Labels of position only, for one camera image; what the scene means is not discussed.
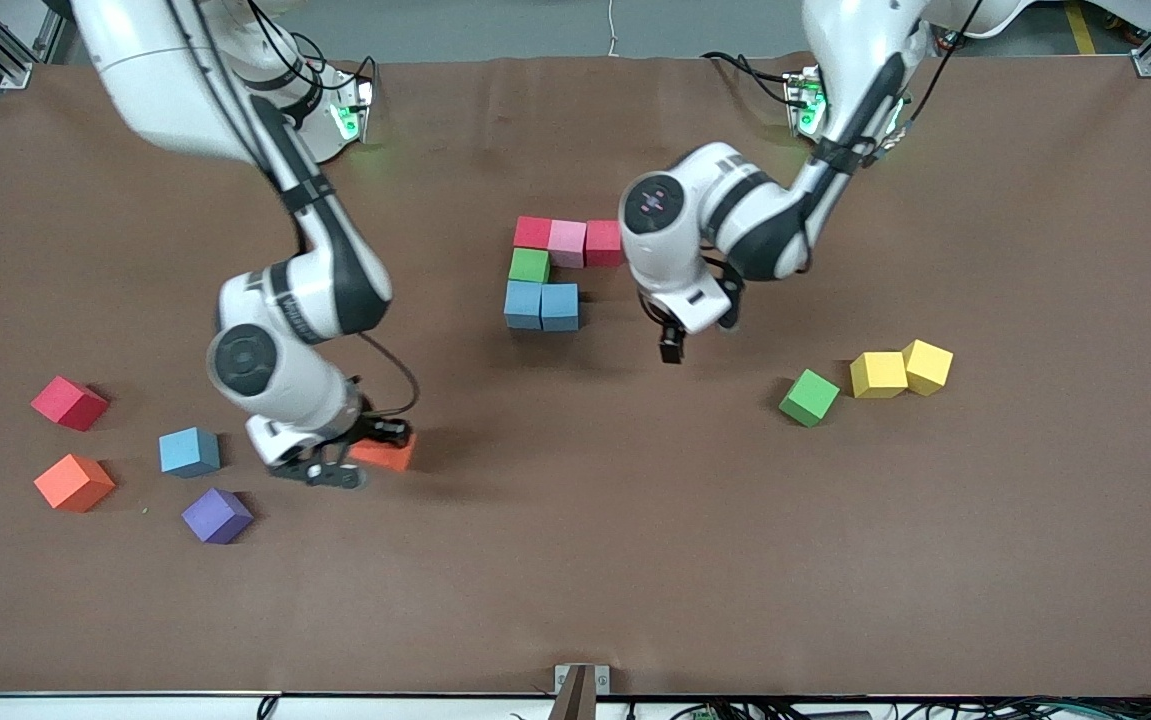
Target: blue cube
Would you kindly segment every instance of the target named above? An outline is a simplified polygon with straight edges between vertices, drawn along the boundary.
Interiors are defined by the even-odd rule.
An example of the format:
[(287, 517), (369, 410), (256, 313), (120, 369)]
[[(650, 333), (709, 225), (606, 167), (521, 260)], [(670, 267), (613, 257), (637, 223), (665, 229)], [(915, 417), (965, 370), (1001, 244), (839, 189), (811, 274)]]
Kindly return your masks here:
[(544, 332), (569, 334), (579, 329), (579, 286), (546, 284), (540, 291), (539, 319)]
[(517, 331), (538, 331), (539, 291), (542, 284), (509, 281), (503, 296), (503, 322)]
[(180, 478), (196, 478), (219, 469), (219, 438), (201, 428), (162, 436), (158, 450), (162, 454), (162, 472)]
[(237, 500), (237, 496), (223, 489), (211, 488), (197, 501), (183, 511), (183, 521), (200, 542), (227, 544), (246, 529), (256, 516)]

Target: orange cube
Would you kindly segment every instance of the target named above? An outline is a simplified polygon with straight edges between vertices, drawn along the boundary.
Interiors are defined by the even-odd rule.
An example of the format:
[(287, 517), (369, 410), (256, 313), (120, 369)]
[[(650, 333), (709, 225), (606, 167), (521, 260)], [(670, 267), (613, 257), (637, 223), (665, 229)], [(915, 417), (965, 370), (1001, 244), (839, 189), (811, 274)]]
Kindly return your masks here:
[(91, 510), (115, 488), (99, 462), (77, 455), (64, 455), (32, 484), (51, 507), (69, 512)]
[(411, 466), (411, 455), (416, 452), (416, 434), (412, 432), (405, 447), (394, 447), (383, 442), (364, 439), (352, 443), (348, 457), (367, 465), (379, 465), (380, 468), (405, 473)]

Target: white cable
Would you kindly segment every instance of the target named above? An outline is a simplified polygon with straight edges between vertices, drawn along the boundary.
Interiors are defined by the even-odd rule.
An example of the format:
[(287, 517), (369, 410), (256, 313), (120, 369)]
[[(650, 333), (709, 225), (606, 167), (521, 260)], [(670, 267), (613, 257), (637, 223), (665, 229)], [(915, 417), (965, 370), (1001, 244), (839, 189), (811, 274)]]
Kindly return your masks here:
[(615, 54), (615, 44), (620, 40), (619, 37), (615, 35), (615, 0), (607, 0), (605, 3), (605, 23), (611, 26), (611, 49), (605, 52), (607, 58), (619, 58)]

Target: pink cube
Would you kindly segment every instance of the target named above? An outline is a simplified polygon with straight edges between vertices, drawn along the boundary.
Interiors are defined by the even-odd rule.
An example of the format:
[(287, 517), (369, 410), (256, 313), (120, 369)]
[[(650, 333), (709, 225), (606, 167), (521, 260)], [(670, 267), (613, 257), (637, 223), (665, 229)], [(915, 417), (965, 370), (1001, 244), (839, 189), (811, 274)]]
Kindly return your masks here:
[(584, 268), (584, 223), (554, 220), (548, 233), (548, 255), (558, 268)]
[(512, 231), (512, 246), (531, 250), (548, 250), (548, 233), (552, 228), (549, 219), (528, 219), (526, 215), (517, 219), (517, 228)]
[(59, 375), (32, 398), (31, 405), (37, 413), (48, 418), (51, 423), (75, 430), (89, 430), (108, 409), (108, 401), (102, 397)]
[(584, 240), (584, 263), (589, 268), (615, 268), (624, 261), (619, 220), (589, 220)]

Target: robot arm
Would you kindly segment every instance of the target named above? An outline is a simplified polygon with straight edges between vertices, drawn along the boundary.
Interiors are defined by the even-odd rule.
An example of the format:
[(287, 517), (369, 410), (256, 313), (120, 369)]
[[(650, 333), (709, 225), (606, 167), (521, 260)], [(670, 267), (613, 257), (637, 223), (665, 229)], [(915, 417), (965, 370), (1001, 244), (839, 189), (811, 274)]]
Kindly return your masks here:
[[(805, 0), (807, 40), (820, 61), (826, 109), (816, 150), (782, 187), (725, 143), (695, 150), (627, 187), (620, 225), (648, 314), (663, 324), (661, 351), (681, 360), (685, 334), (734, 327), (745, 279), (782, 279), (811, 266), (820, 229), (849, 177), (885, 140), (904, 89), (927, 53), (930, 0)], [(725, 255), (721, 281), (700, 251)]]
[(274, 474), (358, 487), (360, 472), (323, 449), (363, 437), (403, 445), (409, 428), (374, 416), (311, 346), (374, 328), (392, 289), (296, 120), (243, 87), (195, 0), (75, 0), (73, 14), (128, 127), (165, 150), (254, 164), (279, 192), (300, 252), (223, 284), (209, 377), (252, 415), (247, 432)]

